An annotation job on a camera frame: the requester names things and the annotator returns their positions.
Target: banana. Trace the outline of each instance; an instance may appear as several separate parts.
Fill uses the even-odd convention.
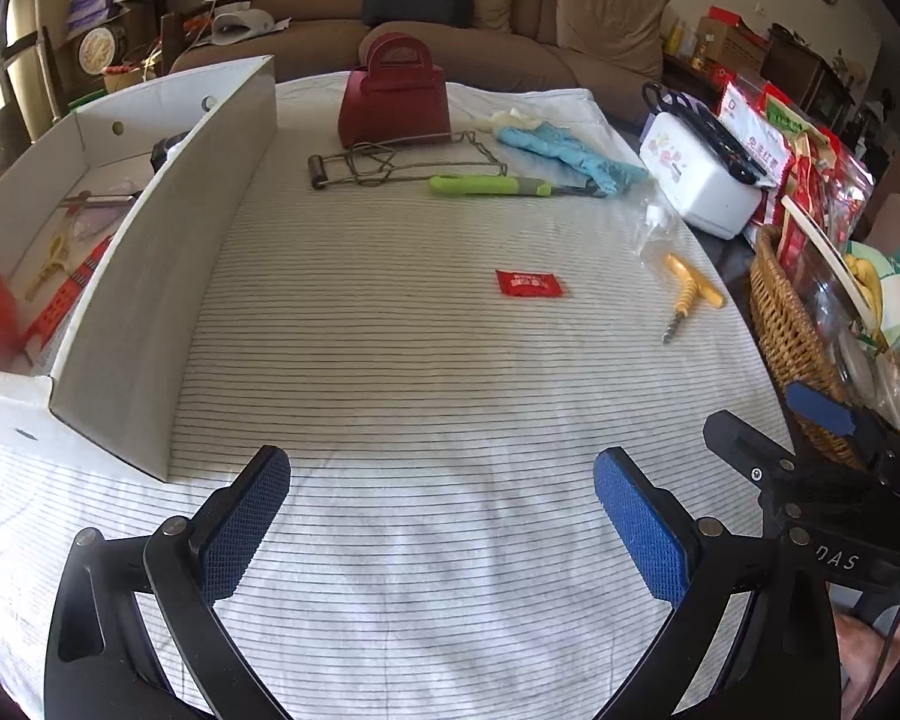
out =
[[[874,310],[876,317],[876,335],[880,335],[880,327],[883,324],[883,287],[880,285],[880,276],[877,275],[874,263],[863,257],[854,257],[852,254],[844,255],[847,270],[857,282],[861,295],[866,303]]]
[[[871,293],[874,314],[876,314],[877,330],[883,325],[883,287],[880,285],[880,276],[876,274],[874,263],[869,260],[858,259],[856,261],[857,271],[854,277],[863,282],[864,286]]]

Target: white plastic box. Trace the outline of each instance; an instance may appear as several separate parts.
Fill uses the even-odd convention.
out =
[[[718,238],[739,235],[762,197],[731,176],[706,143],[676,116],[658,114],[640,159],[687,224]]]
[[[0,272],[24,326],[39,313],[22,295],[46,259],[60,201],[102,193],[120,176],[149,180],[83,290],[49,375],[0,371],[1,445],[62,466],[165,480],[200,303],[275,129],[272,60],[248,59],[86,105],[1,177]],[[154,143],[186,130],[154,175]],[[76,264],[92,248],[77,252]]]

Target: green knife handle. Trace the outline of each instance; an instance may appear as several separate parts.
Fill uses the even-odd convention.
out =
[[[520,194],[549,197],[552,187],[539,178],[515,175],[435,175],[430,189],[437,194]]]

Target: striped tablecloth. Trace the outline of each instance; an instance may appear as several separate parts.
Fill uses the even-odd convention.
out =
[[[590,718],[669,610],[594,496],[605,447],[624,446],[694,517],[758,532],[754,489],[701,438],[728,408],[790,445],[732,304],[661,346],[677,285],[626,250],[618,200],[312,190],[306,158],[338,149],[345,78],[277,88],[279,131],[194,333],[170,482],[0,447],[0,679],[34,718],[74,533],[152,532],[265,442],[290,456],[290,495],[217,610],[295,718]],[[449,93],[455,127],[516,106],[636,159],[585,90]],[[674,248],[716,280],[685,228]],[[552,272],[564,298],[505,298],[495,269]],[[202,704],[141,603],[170,680]],[[706,694],[741,609],[687,701]]]

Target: blue gripper pad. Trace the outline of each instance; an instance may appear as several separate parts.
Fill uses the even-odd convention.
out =
[[[682,541],[673,526],[685,531],[688,523],[692,525],[690,515],[669,491],[651,485],[620,448],[605,449],[597,456],[593,485],[650,595],[677,607],[696,566],[693,545],[687,536]]]
[[[290,461],[265,446],[229,488],[217,490],[194,516],[213,520],[199,550],[200,595],[207,604],[229,598],[290,491]]]
[[[852,436],[857,429],[850,409],[803,382],[787,386],[787,408],[816,422],[834,436]]]

